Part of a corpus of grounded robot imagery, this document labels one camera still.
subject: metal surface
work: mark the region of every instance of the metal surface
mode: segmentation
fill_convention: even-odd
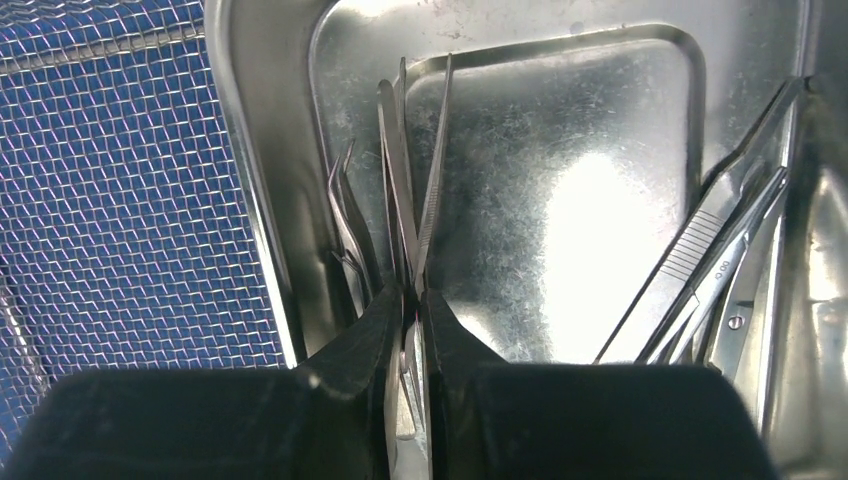
[[[737,212],[743,196],[756,183],[763,168],[767,168],[769,163],[776,163],[776,158],[769,161],[763,155],[763,148],[784,123],[802,84],[800,78],[793,78],[781,86],[753,129],[751,138],[741,147],[738,156],[716,176],[698,202],[698,207],[672,242],[659,267],[651,274],[635,303],[598,354],[599,362],[632,362],[643,352],[725,224]],[[739,255],[744,253],[744,247],[740,246],[742,250],[738,251]],[[725,283],[729,278],[722,275],[719,280]],[[670,340],[669,337],[665,338],[665,342]]]
[[[833,106],[810,101],[787,203],[763,431],[787,478],[848,475],[848,123]]]
[[[4,1],[0,33],[0,462],[36,363],[283,365],[202,2]]]
[[[848,6],[838,0],[233,3],[210,1],[213,43],[224,47],[214,57],[216,79],[235,118],[233,138],[245,146],[237,151],[256,192],[260,252],[284,286],[291,338],[308,346],[301,357],[352,316],[332,295],[343,272],[326,261],[337,241],[319,193],[331,159],[353,137],[351,187],[381,270],[392,271],[398,245],[387,235],[374,86],[397,75],[399,58],[409,66],[394,91],[406,92],[401,137],[408,134],[417,219],[453,55],[428,283],[510,361],[595,359],[698,203],[704,179],[743,143],[785,78],[815,74],[828,92],[823,103],[848,112]],[[763,150],[784,166],[795,159],[793,185],[815,163],[793,155],[802,108],[793,105]],[[848,156],[829,158],[833,165]],[[819,420],[841,411],[844,396],[834,392],[842,383],[813,354],[834,337],[812,329],[809,308],[785,304],[787,292],[803,291],[787,285],[797,276],[786,265],[810,250],[798,240],[807,238],[809,211],[792,214],[788,204],[736,386],[784,472],[844,478],[840,423]],[[804,281],[839,283],[836,272],[808,270]],[[836,354],[826,358],[840,364]]]

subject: wire mesh basket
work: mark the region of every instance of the wire mesh basket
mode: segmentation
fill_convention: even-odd
[[[75,371],[283,364],[202,21],[0,4],[0,463]]]

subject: metal tray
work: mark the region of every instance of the metal tray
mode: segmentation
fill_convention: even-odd
[[[784,78],[815,74],[804,111],[770,146],[798,185],[762,283],[780,300],[752,318],[737,387],[787,474],[848,474],[848,437],[832,420],[848,418],[836,287],[848,267],[818,247],[832,256],[848,242],[834,200],[848,173],[842,2],[234,3],[207,5],[210,52],[292,362],[353,321],[324,187],[351,138],[349,176],[389,273],[376,85],[396,78],[401,57],[418,208],[447,53],[456,68],[431,286],[519,362],[594,359],[704,178]],[[837,327],[815,326],[817,314]]]

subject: tweezers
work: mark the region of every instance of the tweezers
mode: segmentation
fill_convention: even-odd
[[[737,211],[750,184],[760,177],[758,174],[767,163],[761,157],[763,148],[782,124],[802,86],[803,81],[798,77],[788,79],[781,86],[741,151],[712,182],[695,213],[601,349],[596,363],[633,362],[640,357]]]
[[[327,195],[341,242],[342,252],[336,258],[342,264],[356,316],[360,317],[380,288],[380,279],[371,236],[347,180],[353,147],[354,141],[351,141],[345,156],[339,155],[333,163],[327,180]]]
[[[733,278],[742,258],[748,251],[757,232],[760,230],[767,212],[783,198],[786,191],[785,167],[778,167],[768,182],[758,191],[751,204],[745,207],[738,218],[731,221],[726,233],[715,242],[704,265],[699,267],[694,281],[687,286],[682,297],[683,307],[679,313],[663,326],[663,333],[654,345],[640,355],[647,363],[680,360],[684,349],[703,325],[721,293]],[[663,358],[663,352],[676,338],[670,356]]]
[[[395,266],[399,278],[415,289],[416,295],[424,290],[424,267],[430,250],[436,214],[441,197],[442,165],[447,149],[447,128],[449,99],[453,79],[452,56],[447,56],[445,68],[445,87],[442,106],[439,113],[439,126],[436,131],[436,146],[430,164],[427,190],[421,220],[415,221],[412,203],[412,187],[409,181],[409,155],[406,150],[405,134],[402,130],[401,116],[405,102],[398,101],[396,91],[388,80],[378,86],[379,103],[377,116],[380,122],[380,138],[383,144],[384,170],[387,173],[386,189],[389,203],[390,236],[396,237],[392,246],[403,251],[402,266]],[[398,82],[400,92],[405,92],[405,63],[401,61],[401,75]]]

